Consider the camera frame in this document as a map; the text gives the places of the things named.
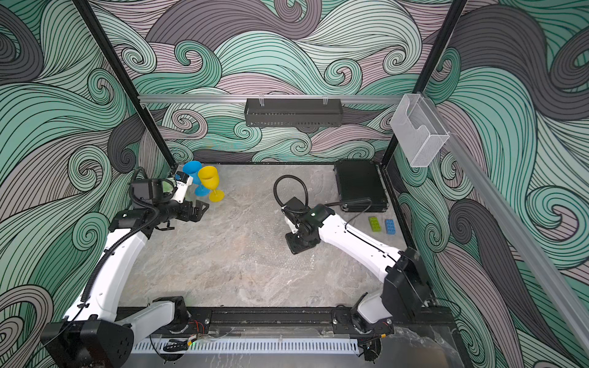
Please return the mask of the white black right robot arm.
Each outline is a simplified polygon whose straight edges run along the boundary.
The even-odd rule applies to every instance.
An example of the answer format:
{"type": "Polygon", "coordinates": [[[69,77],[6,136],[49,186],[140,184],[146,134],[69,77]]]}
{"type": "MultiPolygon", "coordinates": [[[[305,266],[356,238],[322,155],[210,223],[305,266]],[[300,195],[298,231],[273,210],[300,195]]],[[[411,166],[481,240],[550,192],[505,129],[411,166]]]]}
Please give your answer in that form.
{"type": "Polygon", "coordinates": [[[365,294],[351,308],[351,323],[358,332],[375,331],[387,320],[417,320],[431,295],[429,276],[418,251],[386,245],[323,204],[311,208],[293,197],[281,209],[290,228],[285,239],[292,254],[327,243],[362,264],[382,284],[380,291],[365,294]]]}

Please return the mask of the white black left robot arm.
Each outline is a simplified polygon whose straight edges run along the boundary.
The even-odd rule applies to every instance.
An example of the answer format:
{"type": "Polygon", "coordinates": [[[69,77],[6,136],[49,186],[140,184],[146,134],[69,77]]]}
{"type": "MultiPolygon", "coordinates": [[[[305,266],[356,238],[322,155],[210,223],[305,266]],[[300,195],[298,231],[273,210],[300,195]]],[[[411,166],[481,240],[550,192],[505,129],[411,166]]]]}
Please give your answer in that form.
{"type": "Polygon", "coordinates": [[[49,323],[41,344],[59,367],[121,367],[133,346],[163,328],[182,334],[190,313],[181,296],[161,297],[138,312],[118,319],[122,291],[130,271],[153,231],[167,231],[174,219],[199,222],[205,202],[186,199],[193,177],[184,172],[173,179],[147,179],[143,168],[130,181],[130,209],[111,221],[104,250],[78,300],[60,322],[49,323]]]}

